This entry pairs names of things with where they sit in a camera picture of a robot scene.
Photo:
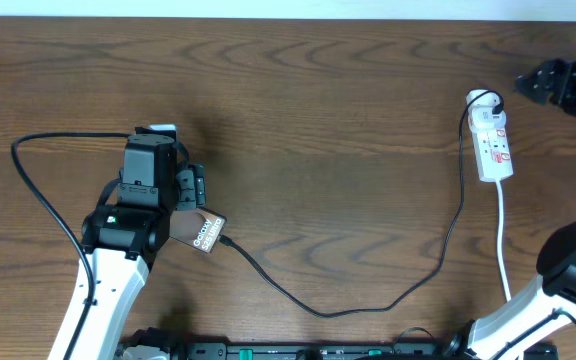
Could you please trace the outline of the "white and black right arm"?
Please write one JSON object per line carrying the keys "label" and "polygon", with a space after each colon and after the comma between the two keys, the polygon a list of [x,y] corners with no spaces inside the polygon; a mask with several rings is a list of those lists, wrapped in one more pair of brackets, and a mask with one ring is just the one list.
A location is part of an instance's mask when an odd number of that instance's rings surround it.
{"label": "white and black right arm", "polygon": [[[517,93],[576,117],[576,62],[552,59],[514,83]],[[493,90],[468,93],[460,128],[471,131],[481,181],[499,186],[512,173],[504,100]],[[538,255],[536,275],[486,317],[465,326],[444,346],[445,359],[519,359],[558,329],[576,326],[576,221],[558,229]]]}

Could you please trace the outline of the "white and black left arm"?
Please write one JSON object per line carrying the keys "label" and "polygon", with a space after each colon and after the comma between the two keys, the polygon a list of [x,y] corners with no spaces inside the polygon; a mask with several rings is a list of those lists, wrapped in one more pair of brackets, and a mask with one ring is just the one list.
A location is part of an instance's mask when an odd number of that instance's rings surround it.
{"label": "white and black left arm", "polygon": [[50,358],[114,357],[166,241],[211,248],[204,203],[203,168],[190,163],[175,126],[140,127],[128,136],[119,176],[84,219],[77,282]]}

